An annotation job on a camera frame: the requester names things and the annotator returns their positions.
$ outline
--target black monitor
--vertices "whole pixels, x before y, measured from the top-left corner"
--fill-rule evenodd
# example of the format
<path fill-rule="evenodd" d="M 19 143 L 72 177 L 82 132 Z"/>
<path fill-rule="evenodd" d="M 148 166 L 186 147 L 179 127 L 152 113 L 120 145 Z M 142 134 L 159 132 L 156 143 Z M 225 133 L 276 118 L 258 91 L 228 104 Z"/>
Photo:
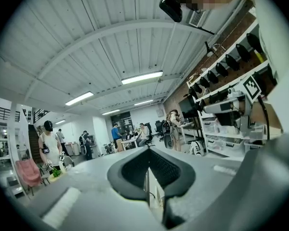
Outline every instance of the black monitor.
<path fill-rule="evenodd" d="M 179 102 L 179 106 L 185 119 L 198 116 L 195 102 L 191 95 Z"/>

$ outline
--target standing person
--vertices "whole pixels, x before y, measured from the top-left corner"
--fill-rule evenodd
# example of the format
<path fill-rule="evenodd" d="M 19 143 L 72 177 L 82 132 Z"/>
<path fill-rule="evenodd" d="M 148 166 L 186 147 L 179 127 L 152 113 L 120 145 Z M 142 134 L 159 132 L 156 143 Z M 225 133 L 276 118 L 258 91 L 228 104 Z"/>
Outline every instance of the standing person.
<path fill-rule="evenodd" d="M 59 154 L 62 152 L 62 146 L 59 142 L 58 135 L 53 133 L 53 124 L 51 121 L 44 122 L 45 132 L 39 137 L 39 154 L 43 162 L 51 160 L 52 167 L 60 169 Z"/>
<path fill-rule="evenodd" d="M 136 143 L 139 147 L 145 146 L 145 142 L 149 139 L 150 130 L 147 126 L 145 126 L 143 123 L 140 123 L 140 134 L 138 135 L 138 138 L 136 139 Z"/>
<path fill-rule="evenodd" d="M 64 153 L 67 155 L 67 156 L 70 156 L 67 152 L 67 149 L 66 149 L 66 143 L 64 142 L 64 135 L 63 133 L 61 132 L 61 128 L 59 129 L 59 131 L 57 131 L 57 135 L 58 135 L 58 138 L 59 138 L 59 142 L 62 146 L 62 149 L 64 151 Z"/>
<path fill-rule="evenodd" d="M 180 123 L 180 116 L 177 110 L 171 110 L 167 117 L 166 120 L 170 121 L 172 123 L 173 126 L 173 134 L 172 134 L 172 138 L 173 138 L 173 149 L 175 151 L 181 151 L 181 144 L 180 144 L 180 134 L 178 131 L 178 127 L 181 125 Z"/>
<path fill-rule="evenodd" d="M 112 138 L 114 139 L 115 148 L 117 149 L 118 148 L 117 140 L 121 139 L 121 136 L 122 136 L 122 134 L 119 133 L 117 123 L 115 123 L 113 128 L 111 129 L 111 135 L 112 135 Z"/>
<path fill-rule="evenodd" d="M 86 160 L 92 159 L 92 151 L 90 147 L 91 140 L 89 139 L 89 134 L 86 130 L 82 133 L 79 137 L 79 144 L 80 146 L 84 146 L 86 148 Z"/>

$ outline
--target pink chair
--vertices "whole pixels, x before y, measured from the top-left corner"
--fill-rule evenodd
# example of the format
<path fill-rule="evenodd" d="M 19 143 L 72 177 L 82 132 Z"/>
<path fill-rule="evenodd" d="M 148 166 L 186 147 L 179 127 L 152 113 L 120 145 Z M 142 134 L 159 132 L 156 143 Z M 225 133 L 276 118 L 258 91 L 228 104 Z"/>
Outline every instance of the pink chair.
<path fill-rule="evenodd" d="M 34 196 L 32 187 L 38 186 L 42 182 L 38 166 L 32 158 L 25 161 L 16 161 L 15 164 L 19 177 L 28 185 L 28 189 L 31 187 L 32 196 Z"/>

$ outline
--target headset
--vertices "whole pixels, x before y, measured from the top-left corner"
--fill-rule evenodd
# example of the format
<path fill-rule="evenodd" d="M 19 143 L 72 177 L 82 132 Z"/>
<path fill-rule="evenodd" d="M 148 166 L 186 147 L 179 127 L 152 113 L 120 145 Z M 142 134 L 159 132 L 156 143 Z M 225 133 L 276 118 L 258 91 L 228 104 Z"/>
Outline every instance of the headset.
<path fill-rule="evenodd" d="M 190 10 L 200 12 L 196 3 L 191 3 L 188 0 L 160 0 L 159 7 L 170 16 L 175 22 L 182 21 L 181 3 L 185 3 Z"/>

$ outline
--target black helmet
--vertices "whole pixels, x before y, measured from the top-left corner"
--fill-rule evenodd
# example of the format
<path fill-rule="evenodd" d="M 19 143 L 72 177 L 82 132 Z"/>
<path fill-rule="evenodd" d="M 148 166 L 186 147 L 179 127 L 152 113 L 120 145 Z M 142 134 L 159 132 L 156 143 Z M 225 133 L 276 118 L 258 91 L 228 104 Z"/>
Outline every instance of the black helmet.
<path fill-rule="evenodd" d="M 53 123 L 51 121 L 44 122 L 44 128 L 46 131 L 52 132 L 53 131 Z"/>

